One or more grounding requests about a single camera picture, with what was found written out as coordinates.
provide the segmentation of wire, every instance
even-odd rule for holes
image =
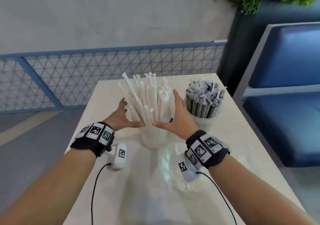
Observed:
[[[226,203],[226,205],[228,206],[229,210],[231,211],[231,214],[232,214],[232,216],[233,216],[233,219],[234,219],[235,225],[237,225],[236,218],[235,218],[235,216],[233,215],[233,212],[232,212],[232,210],[231,210],[230,206],[228,205],[228,203],[227,203],[226,199],[224,198],[224,196],[223,196],[222,192],[220,191],[219,187],[217,186],[217,184],[216,184],[216,183],[215,183],[215,182],[214,182],[214,181],[213,181],[213,180],[212,180],[208,175],[206,175],[205,173],[202,173],[202,172],[196,172],[196,173],[197,173],[197,174],[205,175],[208,179],[210,179],[210,180],[211,180],[211,182],[215,185],[215,187],[217,187],[217,189],[218,189],[218,191],[219,191],[220,195],[222,196],[222,198],[223,198],[224,202]]]
[[[111,163],[107,163],[106,165],[103,165],[103,167],[101,168],[101,170],[99,171],[99,173],[97,175],[96,182],[94,183],[93,192],[92,192],[92,199],[91,199],[91,225],[94,225],[94,213],[93,213],[93,209],[92,209],[92,206],[93,206],[93,203],[94,203],[94,191],[96,190],[96,184],[97,184],[97,181],[98,181],[99,174],[101,173],[103,168],[108,166],[108,165],[111,165]]]

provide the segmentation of forearm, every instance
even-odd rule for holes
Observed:
[[[96,160],[90,150],[68,151],[36,180],[1,219],[1,225],[62,224]]]
[[[273,187],[230,155],[209,168],[210,175],[242,220],[257,224],[317,224]]]

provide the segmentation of plastic-wrapped black straw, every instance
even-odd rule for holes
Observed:
[[[186,90],[186,108],[199,118],[213,118],[221,104],[225,90],[219,93],[219,85],[204,79],[193,81]]]

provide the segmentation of beige floor stripe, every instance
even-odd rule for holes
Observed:
[[[61,112],[61,110],[39,112],[14,127],[5,130],[0,133],[0,147]]]

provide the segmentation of concrete wall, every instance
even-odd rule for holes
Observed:
[[[226,39],[226,0],[0,0],[0,54]]]

